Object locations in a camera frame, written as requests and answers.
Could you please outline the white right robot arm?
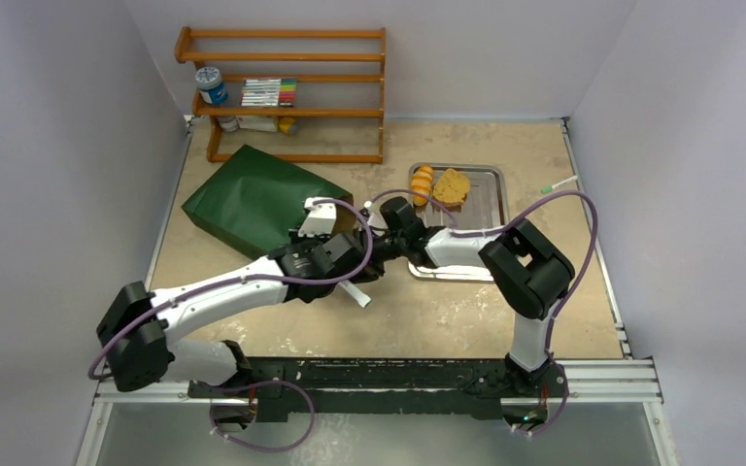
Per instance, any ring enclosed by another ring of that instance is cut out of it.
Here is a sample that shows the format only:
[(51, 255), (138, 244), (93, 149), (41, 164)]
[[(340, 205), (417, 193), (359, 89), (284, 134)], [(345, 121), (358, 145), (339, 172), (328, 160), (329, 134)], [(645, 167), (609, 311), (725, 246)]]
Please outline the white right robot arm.
[(548, 361), (549, 320), (576, 277), (567, 257), (525, 218), (497, 233), (457, 232), (425, 225), (413, 204), (403, 197), (383, 203), (378, 216), (387, 231), (375, 240), (373, 261), (405, 257), (425, 269), (463, 266), (490, 273), (516, 313), (506, 381), (521, 395), (540, 387)]

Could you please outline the green brown paper bag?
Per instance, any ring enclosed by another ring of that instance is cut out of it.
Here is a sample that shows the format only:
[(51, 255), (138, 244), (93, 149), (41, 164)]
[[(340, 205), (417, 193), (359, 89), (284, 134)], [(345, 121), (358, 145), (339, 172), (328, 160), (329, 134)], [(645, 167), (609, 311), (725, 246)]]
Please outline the green brown paper bag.
[(304, 202), (354, 202), (339, 185), (272, 154), (244, 145), (182, 205), (190, 221), (250, 259), (284, 246), (305, 218)]

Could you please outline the silver metal tongs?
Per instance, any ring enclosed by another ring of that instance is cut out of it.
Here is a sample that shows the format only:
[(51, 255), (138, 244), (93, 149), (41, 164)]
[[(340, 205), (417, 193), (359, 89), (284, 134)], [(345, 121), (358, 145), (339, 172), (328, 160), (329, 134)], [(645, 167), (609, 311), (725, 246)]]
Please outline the silver metal tongs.
[(361, 291), (354, 283), (349, 281), (342, 281), (338, 283), (338, 287), (344, 290), (354, 301), (363, 309), (366, 308), (372, 301), (372, 298)]

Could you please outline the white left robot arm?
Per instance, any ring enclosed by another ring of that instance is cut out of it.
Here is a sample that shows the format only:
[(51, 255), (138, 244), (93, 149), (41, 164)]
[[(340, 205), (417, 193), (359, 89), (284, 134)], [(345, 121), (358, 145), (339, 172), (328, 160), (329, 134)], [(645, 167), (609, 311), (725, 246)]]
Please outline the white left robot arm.
[(273, 250), (198, 283), (159, 291), (129, 283), (97, 326), (98, 358), (118, 391), (147, 387), (164, 378), (178, 357), (175, 346), (190, 333), (254, 308), (321, 299), (365, 268), (372, 246), (368, 232), (342, 232)]

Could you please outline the orange fake bread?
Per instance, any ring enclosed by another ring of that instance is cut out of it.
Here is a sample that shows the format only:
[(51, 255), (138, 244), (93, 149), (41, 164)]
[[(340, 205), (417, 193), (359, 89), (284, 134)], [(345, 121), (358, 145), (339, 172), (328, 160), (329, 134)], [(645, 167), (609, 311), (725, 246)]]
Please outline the orange fake bread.
[(433, 185), (433, 169), (430, 165), (424, 164), (418, 167), (410, 181), (410, 189), (415, 191), (413, 195), (413, 204), (422, 207), (427, 204)]

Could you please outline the brown fake bread slice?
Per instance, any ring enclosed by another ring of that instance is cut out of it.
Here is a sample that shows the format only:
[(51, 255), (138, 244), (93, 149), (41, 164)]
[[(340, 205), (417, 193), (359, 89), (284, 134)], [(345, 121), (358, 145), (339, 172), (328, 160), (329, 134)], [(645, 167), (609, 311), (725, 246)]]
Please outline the brown fake bread slice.
[(469, 178), (453, 168), (445, 170), (431, 191), (432, 197), (446, 207), (464, 204), (471, 190)]

